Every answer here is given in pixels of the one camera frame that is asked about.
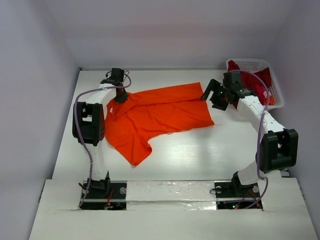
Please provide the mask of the orange t shirt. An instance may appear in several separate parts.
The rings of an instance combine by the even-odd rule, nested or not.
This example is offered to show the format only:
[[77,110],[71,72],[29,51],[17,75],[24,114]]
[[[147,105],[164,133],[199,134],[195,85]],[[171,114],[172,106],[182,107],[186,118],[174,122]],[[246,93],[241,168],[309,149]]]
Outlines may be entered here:
[[153,151],[159,135],[207,128],[215,123],[201,99],[199,82],[130,93],[126,102],[107,104],[105,138],[131,165]]

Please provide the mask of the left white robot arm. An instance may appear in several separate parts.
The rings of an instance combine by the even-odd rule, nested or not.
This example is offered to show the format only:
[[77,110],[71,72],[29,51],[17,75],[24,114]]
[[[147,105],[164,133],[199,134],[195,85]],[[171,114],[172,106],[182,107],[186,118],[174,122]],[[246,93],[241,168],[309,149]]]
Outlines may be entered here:
[[72,135],[89,157],[89,177],[80,186],[84,191],[94,191],[101,198],[108,196],[111,191],[103,148],[107,131],[107,105],[112,100],[124,103],[129,97],[126,88],[131,83],[128,72],[112,68],[97,89],[80,93],[73,104]]

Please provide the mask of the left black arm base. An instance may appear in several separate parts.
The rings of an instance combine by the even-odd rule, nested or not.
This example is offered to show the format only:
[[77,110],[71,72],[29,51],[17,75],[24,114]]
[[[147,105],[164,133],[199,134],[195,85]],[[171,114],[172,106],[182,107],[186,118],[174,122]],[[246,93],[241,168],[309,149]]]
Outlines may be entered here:
[[82,210],[126,210],[127,182],[111,182],[109,193],[89,192],[80,209]]

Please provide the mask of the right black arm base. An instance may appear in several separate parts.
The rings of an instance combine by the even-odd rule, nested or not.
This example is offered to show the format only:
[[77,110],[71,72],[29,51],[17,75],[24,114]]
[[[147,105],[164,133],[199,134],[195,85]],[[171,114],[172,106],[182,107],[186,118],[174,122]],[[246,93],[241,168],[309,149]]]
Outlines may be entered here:
[[218,181],[210,193],[215,196],[218,210],[262,209],[262,201],[259,200],[260,190],[258,184],[236,188],[231,181]]

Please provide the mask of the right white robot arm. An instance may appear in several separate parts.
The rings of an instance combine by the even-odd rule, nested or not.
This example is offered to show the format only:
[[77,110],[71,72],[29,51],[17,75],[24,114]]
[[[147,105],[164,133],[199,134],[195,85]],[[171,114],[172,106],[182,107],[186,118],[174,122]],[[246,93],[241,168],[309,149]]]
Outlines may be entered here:
[[257,131],[255,160],[232,177],[230,190],[235,196],[242,196],[249,185],[264,180],[269,173],[295,166],[299,141],[295,129],[278,123],[268,111],[269,104],[261,104],[257,94],[244,87],[241,73],[241,70],[224,73],[222,83],[211,79],[201,96],[201,100],[210,100],[218,110],[233,105]]

